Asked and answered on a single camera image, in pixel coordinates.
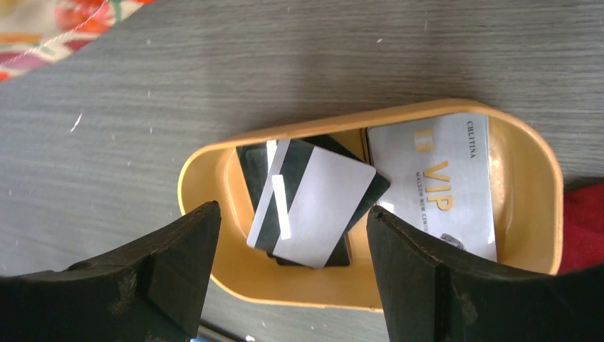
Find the white magnetic stripe card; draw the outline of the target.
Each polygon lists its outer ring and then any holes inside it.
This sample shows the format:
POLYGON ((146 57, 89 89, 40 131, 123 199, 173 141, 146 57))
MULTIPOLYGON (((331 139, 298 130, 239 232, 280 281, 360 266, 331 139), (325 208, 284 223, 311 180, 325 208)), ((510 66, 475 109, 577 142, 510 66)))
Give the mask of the white magnetic stripe card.
POLYGON ((267 176, 247 245, 323 268, 377 174, 364 162, 303 140, 266 144, 267 176))

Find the silver VIP card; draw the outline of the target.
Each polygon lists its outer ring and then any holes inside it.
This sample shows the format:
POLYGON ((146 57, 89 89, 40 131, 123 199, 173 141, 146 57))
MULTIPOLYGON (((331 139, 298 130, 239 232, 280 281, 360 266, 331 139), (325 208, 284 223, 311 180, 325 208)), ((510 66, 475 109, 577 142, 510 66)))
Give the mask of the silver VIP card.
POLYGON ((496 261, 489 119, 454 113, 367 130, 371 163, 390 181, 378 205, 413 227, 496 261))

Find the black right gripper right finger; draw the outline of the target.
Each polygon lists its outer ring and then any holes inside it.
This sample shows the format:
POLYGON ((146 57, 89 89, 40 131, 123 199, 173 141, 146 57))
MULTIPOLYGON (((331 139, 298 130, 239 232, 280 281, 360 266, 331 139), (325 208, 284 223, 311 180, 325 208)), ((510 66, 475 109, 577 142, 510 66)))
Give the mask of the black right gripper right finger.
POLYGON ((368 243, 391 341, 601 341, 603 267, 540 274, 483 259, 386 209, 368 243))

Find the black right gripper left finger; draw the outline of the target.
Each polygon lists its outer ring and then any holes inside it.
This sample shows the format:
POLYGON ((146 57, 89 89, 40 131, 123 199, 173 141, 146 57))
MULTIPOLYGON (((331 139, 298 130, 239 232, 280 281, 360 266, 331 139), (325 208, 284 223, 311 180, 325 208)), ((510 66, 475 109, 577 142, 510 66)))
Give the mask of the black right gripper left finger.
POLYGON ((189 341, 197 337, 221 212, 174 222, 63 271, 1 278, 3 341, 189 341))

